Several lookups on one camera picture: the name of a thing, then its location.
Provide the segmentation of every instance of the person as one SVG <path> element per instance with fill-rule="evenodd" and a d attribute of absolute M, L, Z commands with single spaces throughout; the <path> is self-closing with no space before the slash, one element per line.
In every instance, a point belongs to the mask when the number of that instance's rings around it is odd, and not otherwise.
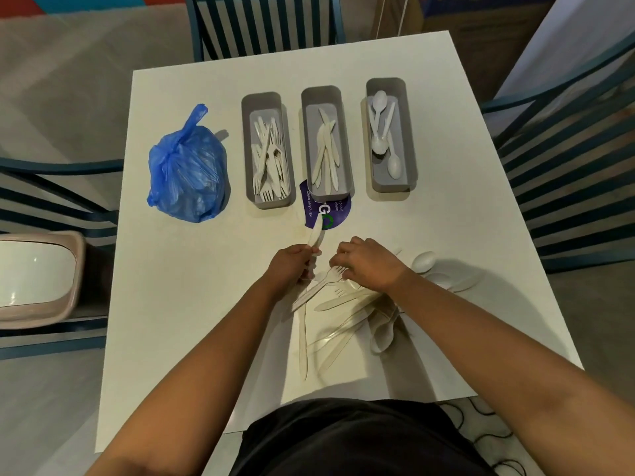
<path fill-rule="evenodd" d="M 264 275 L 154 388 L 87 476 L 202 473 L 274 305 L 317 249 L 278 251 Z M 502 417 L 548 476 L 635 474 L 635 410 L 520 331 L 412 272 L 371 239 L 331 266 L 387 294 Z M 435 404 L 322 399 L 283 406 L 243 433 L 232 475 L 491 475 Z"/>

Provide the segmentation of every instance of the person's left hand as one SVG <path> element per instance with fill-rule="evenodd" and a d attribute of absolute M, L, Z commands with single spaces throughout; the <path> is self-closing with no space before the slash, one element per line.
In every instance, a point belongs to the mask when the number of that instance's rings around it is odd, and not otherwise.
<path fill-rule="evenodd" d="M 284 297 L 298 280 L 313 276 L 309 271 L 309 262 L 318 251 L 317 247 L 297 244 L 275 253 L 269 268 L 260 279 L 272 291 L 276 300 Z"/>

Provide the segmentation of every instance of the blue plastic bag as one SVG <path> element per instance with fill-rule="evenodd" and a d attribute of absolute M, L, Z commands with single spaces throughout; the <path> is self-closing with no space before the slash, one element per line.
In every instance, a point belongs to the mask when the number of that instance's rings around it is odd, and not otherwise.
<path fill-rule="evenodd" d="M 205 105 L 196 105 L 181 130 L 152 147 L 148 161 L 148 205 L 188 222 L 216 217 L 225 198 L 225 147 L 197 125 L 206 113 Z"/>

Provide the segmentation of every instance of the gray tray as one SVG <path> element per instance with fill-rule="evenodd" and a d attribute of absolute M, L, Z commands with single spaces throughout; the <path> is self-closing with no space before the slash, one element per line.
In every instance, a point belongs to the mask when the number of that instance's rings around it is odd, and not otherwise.
<path fill-rule="evenodd" d="M 338 190 L 331 184 L 330 195 L 324 189 L 324 163 L 322 162 L 322 183 L 315 187 L 311 183 L 313 166 L 318 160 L 318 130 L 322 125 L 319 108 L 323 109 L 330 120 L 336 120 L 333 128 L 333 143 L 340 153 L 340 166 L 336 167 Z M 345 199 L 353 191 L 353 172 L 349 143 L 346 137 L 346 120 L 342 93 L 334 86 L 311 87 L 302 92 L 302 117 L 304 118 L 304 146 L 306 147 L 307 184 L 316 202 L 330 202 Z"/>
<path fill-rule="evenodd" d="M 368 141 L 370 151 L 371 183 L 377 192 L 403 192 L 411 190 L 417 183 L 417 163 L 415 159 L 415 147 L 412 140 L 412 124 L 410 120 L 410 110 L 408 107 L 408 96 L 406 94 L 406 84 L 401 79 L 370 79 L 366 83 L 366 102 L 368 103 L 368 116 L 374 116 L 371 107 L 373 96 L 377 91 L 383 90 L 388 95 L 388 106 L 379 117 L 379 131 L 384 129 L 384 123 L 388 118 L 388 112 L 393 102 L 396 102 L 393 121 L 391 122 L 391 132 L 393 134 L 393 144 L 396 156 L 400 158 L 402 164 L 401 177 L 394 179 L 388 173 L 388 158 L 390 151 L 385 155 L 377 155 L 370 149 L 371 142 Z M 368 119 L 368 133 L 373 136 Z"/>
<path fill-rule="evenodd" d="M 285 207 L 295 199 L 295 181 L 293 180 L 293 163 L 291 161 L 291 149 L 289 146 L 288 123 L 286 111 L 282 105 L 280 95 L 276 92 L 254 93 L 242 99 L 242 141 L 244 145 L 244 176 L 247 198 L 259 209 L 274 209 Z M 251 144 L 260 145 L 260 139 L 256 133 L 254 122 L 262 117 L 265 123 L 269 123 L 271 118 L 275 118 L 278 129 L 282 130 L 282 142 L 286 155 L 286 165 L 289 177 L 289 194 L 282 198 L 266 202 L 259 194 L 253 192 L 253 175 L 257 167 L 251 156 Z"/>

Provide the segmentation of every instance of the purple sticker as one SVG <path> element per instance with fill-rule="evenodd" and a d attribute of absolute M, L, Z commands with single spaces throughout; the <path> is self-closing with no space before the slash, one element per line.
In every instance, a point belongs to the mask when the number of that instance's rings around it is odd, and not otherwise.
<path fill-rule="evenodd" d="M 322 214 L 323 226 L 322 230 L 329 230 L 337 227 L 346 220 L 349 212 L 351 212 L 351 196 L 346 196 L 342 200 L 334 200 L 333 202 L 316 202 L 309 191 L 309 185 L 305 180 L 300 184 L 300 194 L 304 204 L 304 215 L 306 217 L 306 226 L 313 228 L 316 223 L 315 217 Z"/>

